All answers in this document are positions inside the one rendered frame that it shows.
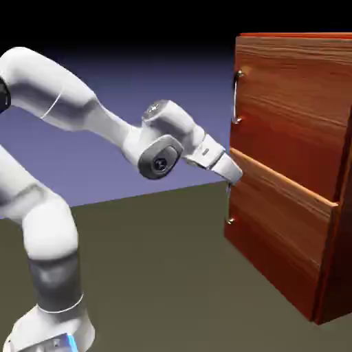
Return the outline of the reddish wooden cabinet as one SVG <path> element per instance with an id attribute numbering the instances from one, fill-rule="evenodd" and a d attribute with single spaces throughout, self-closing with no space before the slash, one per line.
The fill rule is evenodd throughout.
<path id="1" fill-rule="evenodd" d="M 314 319 L 322 324 L 352 312 L 352 145 L 331 234 L 324 250 Z"/>

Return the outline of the small wooden cabinet door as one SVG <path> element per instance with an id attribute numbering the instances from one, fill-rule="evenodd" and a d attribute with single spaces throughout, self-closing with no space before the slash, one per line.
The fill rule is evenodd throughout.
<path id="1" fill-rule="evenodd" d="M 308 320 L 338 204 L 231 148 L 243 170 L 230 189 L 225 235 Z"/>

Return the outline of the large wooden cabinet door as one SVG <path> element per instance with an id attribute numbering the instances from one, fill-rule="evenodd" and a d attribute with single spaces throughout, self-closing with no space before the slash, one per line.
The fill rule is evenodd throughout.
<path id="1" fill-rule="evenodd" d="M 236 38 L 231 145 L 337 202 L 352 145 L 352 33 Z"/>

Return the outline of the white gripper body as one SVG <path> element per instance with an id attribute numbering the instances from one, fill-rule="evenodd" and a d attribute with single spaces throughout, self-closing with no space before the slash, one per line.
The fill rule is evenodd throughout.
<path id="1" fill-rule="evenodd" d="M 227 153 L 221 155 L 211 171 L 222 177 L 230 185 L 235 185 L 243 176 L 241 168 Z"/>

